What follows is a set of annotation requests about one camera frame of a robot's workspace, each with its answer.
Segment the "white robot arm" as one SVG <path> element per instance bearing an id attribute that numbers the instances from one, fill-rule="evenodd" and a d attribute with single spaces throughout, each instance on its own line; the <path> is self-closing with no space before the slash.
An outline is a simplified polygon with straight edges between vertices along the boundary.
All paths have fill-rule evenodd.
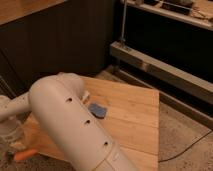
<path id="1" fill-rule="evenodd" d="M 28 92 L 0 101 L 0 137 L 13 139 L 16 116 L 31 112 L 76 171 L 139 171 L 83 104 L 87 97 L 76 74 L 43 77 Z"/>

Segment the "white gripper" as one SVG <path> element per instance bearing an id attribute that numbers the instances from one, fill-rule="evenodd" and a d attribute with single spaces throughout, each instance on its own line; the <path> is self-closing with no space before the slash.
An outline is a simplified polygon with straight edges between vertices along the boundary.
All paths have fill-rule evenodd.
<path id="1" fill-rule="evenodd" d="M 0 121 L 0 138 L 3 139 L 10 147 L 15 148 L 17 151 L 24 151 L 27 149 L 24 144 L 25 134 L 21 123 L 16 118 L 9 118 Z M 5 158 L 12 161 L 14 158 L 14 150 L 7 148 Z"/>

